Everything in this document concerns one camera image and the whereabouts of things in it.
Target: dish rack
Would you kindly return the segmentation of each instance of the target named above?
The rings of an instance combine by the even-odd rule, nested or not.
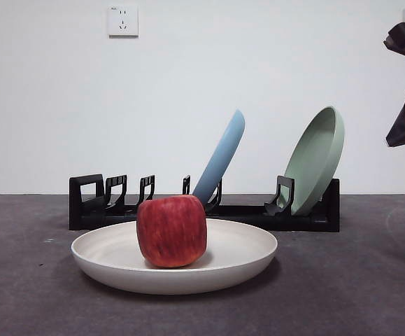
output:
[[[81,187],[95,184],[95,197],[83,201]],[[121,195],[111,202],[111,190],[122,186]],[[287,201],[280,204],[281,188],[288,189]],[[222,199],[222,179],[215,195],[205,205],[206,217],[231,220],[250,224],[270,231],[316,231],[339,232],[339,180],[333,178],[323,196],[307,216],[293,216],[291,206],[297,182],[293,178],[277,177],[277,191],[270,202],[263,205],[224,205]],[[135,204],[125,204],[127,175],[106,179],[104,187],[101,174],[71,177],[69,179],[69,229],[94,230],[108,225],[135,221],[140,203],[154,196],[155,176],[140,180],[140,194]],[[190,175],[183,179],[182,194],[190,193]]]

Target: plate rim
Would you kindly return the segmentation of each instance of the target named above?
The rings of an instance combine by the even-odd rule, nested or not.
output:
[[[77,244],[81,239],[84,239],[83,237],[90,235],[96,231],[100,231],[100,230],[107,230],[108,228],[111,227],[115,227],[115,226],[122,226],[122,225],[126,225],[126,224],[132,224],[132,225],[136,225],[136,220],[133,221],[129,221],[129,222],[123,222],[123,223],[118,223],[118,224],[113,224],[113,225],[109,225],[109,226],[105,226],[105,227],[101,227],[99,229],[95,229],[89,232],[86,232],[85,234],[82,234],[79,237],[76,237],[73,242],[71,243],[71,252],[73,254],[73,256],[75,258],[79,258],[82,261],[85,261],[87,263],[90,263],[92,265],[98,265],[100,267],[109,267],[115,270],[125,270],[125,271],[132,271],[132,272],[155,272],[155,273],[187,273],[187,272],[209,272],[209,271],[214,271],[214,270],[226,270],[226,269],[231,269],[231,268],[235,268],[235,267],[241,267],[244,265],[250,265],[253,263],[256,263],[258,261],[261,261],[269,256],[271,256],[272,254],[274,254],[276,252],[276,249],[278,247],[278,240],[277,238],[271,234],[269,231],[266,231],[260,227],[256,227],[253,225],[249,225],[249,224],[245,224],[245,223],[241,223],[241,222],[236,222],[234,220],[224,220],[224,219],[215,219],[215,218],[207,218],[207,224],[208,222],[228,222],[228,223],[235,223],[238,225],[242,225],[242,226],[246,226],[248,228],[252,228],[252,230],[257,230],[260,232],[263,232],[265,235],[267,235],[268,237],[271,237],[273,239],[273,243],[274,246],[271,249],[270,252],[266,252],[264,255],[261,255],[260,257],[250,261],[250,262],[243,262],[240,264],[235,264],[235,265],[225,265],[225,266],[217,266],[217,267],[205,267],[205,268],[180,268],[180,267],[176,267],[176,268],[138,268],[138,267],[126,267],[126,266],[116,266],[116,265],[110,265],[110,264],[106,264],[104,262],[96,262],[94,260],[90,260],[89,258],[84,257],[83,255],[79,254],[76,249],[75,249],[75,244]]]

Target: blue plate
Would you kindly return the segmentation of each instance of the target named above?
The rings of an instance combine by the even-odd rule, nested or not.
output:
[[[229,166],[235,154],[241,137],[244,133],[246,122],[240,110],[236,110],[230,120],[215,152],[208,161],[207,167],[194,188],[193,195],[199,198],[202,204],[206,204],[213,195],[216,186]]]

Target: green plate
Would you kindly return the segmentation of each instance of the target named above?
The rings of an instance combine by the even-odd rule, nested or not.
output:
[[[292,215],[309,214],[326,191],[341,158],[344,134],[342,117],[332,106],[321,110],[305,129],[285,172],[295,180]],[[282,188],[279,203],[287,197],[288,190]]]

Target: beige plate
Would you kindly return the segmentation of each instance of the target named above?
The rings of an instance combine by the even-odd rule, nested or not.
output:
[[[191,265],[160,269],[141,255],[136,222],[90,231],[71,250],[78,266],[103,284],[137,293],[191,294],[216,291],[246,281],[264,270],[277,239],[257,227],[207,219],[207,250]]]

